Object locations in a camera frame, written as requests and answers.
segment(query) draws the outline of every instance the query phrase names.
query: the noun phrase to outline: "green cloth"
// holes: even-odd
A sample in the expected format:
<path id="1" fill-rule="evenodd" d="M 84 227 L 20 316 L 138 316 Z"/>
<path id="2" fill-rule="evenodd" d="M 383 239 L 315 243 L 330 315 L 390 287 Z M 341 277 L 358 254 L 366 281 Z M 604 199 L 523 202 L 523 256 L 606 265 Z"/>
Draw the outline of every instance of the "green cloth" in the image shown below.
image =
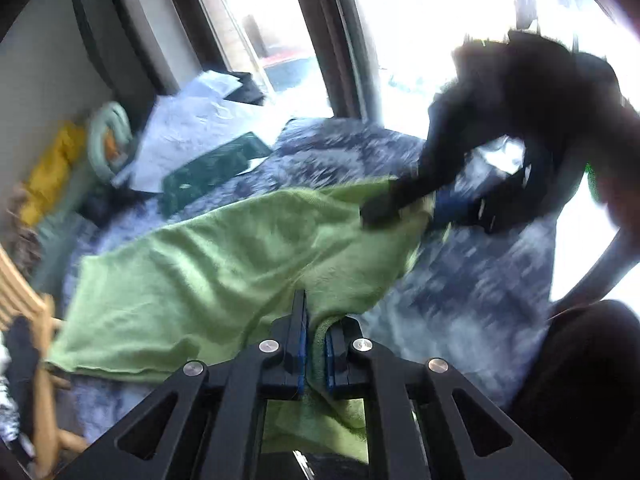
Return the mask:
<path id="1" fill-rule="evenodd" d="M 191 359 L 215 364 L 268 335 L 307 293 L 311 358 L 300 402 L 270 402 L 263 449 L 367 459 L 361 401 L 324 392 L 324 332 L 373 307 L 407 272 L 426 207 L 363 230 L 359 205 L 383 182 L 286 189 L 161 228 L 81 264 L 48 362 L 68 372 L 162 381 Z"/>
<path id="2" fill-rule="evenodd" d="M 253 132 L 248 132 L 192 160 L 162 181 L 162 214 L 169 218 L 216 186 L 248 170 L 254 158 L 269 155 L 271 149 Z"/>

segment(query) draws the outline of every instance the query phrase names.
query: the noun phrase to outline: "mottled gray fabric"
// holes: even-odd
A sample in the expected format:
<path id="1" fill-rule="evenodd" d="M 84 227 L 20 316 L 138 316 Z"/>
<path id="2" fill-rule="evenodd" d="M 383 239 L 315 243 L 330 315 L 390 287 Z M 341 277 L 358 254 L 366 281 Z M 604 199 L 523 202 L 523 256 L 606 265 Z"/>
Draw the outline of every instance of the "mottled gray fabric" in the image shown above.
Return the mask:
<path id="1" fill-rule="evenodd" d="M 416 164 L 422 141 L 359 121 L 293 120 L 274 153 L 251 173 L 233 178 L 174 215 L 169 223 L 283 187 L 322 187 L 399 174 Z M 474 156 L 455 185 L 471 193 L 497 170 Z M 166 222 L 150 199 L 98 231 L 87 225 L 71 258 L 63 304 L 76 287 L 78 263 L 136 239 Z M 477 228 L 427 232 L 417 264 L 371 311 L 364 333 L 416 361 L 449 360 L 500 405 L 513 398 L 545 332 L 556 218 L 522 232 L 488 237 Z M 150 386 L 75 377 L 79 420 L 92 442 Z"/>

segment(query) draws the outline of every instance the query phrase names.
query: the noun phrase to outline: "metal screw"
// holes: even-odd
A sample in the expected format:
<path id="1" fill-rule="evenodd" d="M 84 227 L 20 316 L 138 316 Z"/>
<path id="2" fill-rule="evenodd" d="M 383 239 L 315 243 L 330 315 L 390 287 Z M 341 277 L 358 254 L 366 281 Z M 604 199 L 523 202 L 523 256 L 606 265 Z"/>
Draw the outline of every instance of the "metal screw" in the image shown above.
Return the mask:
<path id="1" fill-rule="evenodd" d="M 189 377 L 195 377 L 196 375 L 200 375 L 204 371 L 204 366 L 202 366 L 202 363 L 200 361 L 189 361 L 184 365 L 182 371 Z"/>
<path id="2" fill-rule="evenodd" d="M 449 370 L 449 365 L 444 359 L 432 359 L 429 361 L 429 370 L 437 374 L 443 374 Z"/>
<path id="3" fill-rule="evenodd" d="M 261 342 L 258 345 L 258 348 L 260 349 L 261 352 L 264 352 L 265 354 L 271 354 L 273 352 L 277 352 L 278 348 L 280 348 L 280 345 L 278 344 L 277 341 L 274 341 L 273 339 L 265 339 L 263 342 Z"/>
<path id="4" fill-rule="evenodd" d="M 368 339 L 361 337 L 360 339 L 356 339 L 356 341 L 353 342 L 353 347 L 358 352 L 368 352 L 373 348 L 373 343 Z"/>

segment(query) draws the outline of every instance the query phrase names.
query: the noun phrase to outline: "wooden chair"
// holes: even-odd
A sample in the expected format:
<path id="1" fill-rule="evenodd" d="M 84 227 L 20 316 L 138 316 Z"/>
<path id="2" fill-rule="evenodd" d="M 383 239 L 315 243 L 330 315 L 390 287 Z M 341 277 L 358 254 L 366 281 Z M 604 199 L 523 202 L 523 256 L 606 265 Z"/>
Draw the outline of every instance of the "wooden chair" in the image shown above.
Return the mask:
<path id="1" fill-rule="evenodd" d="M 29 320 L 34 346 L 45 356 L 54 331 L 62 325 L 54 317 L 53 298 L 36 294 L 0 246 L 0 330 L 8 330 L 17 316 Z M 50 374 L 40 362 L 33 379 L 33 446 L 38 478 L 51 475 L 61 449 L 80 453 L 87 448 L 84 438 L 58 428 L 56 387 L 68 388 L 69 384 Z"/>

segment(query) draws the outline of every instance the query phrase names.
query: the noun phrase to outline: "gray wall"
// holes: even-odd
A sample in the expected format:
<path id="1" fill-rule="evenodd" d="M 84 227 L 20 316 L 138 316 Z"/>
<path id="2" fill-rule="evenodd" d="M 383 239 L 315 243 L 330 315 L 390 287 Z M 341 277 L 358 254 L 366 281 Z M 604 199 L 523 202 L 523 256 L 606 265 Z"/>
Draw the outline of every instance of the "gray wall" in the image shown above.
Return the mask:
<path id="1" fill-rule="evenodd" d="M 29 175 L 60 122 L 110 98 L 71 0 L 31 0 L 0 43 L 0 228 L 15 183 Z"/>

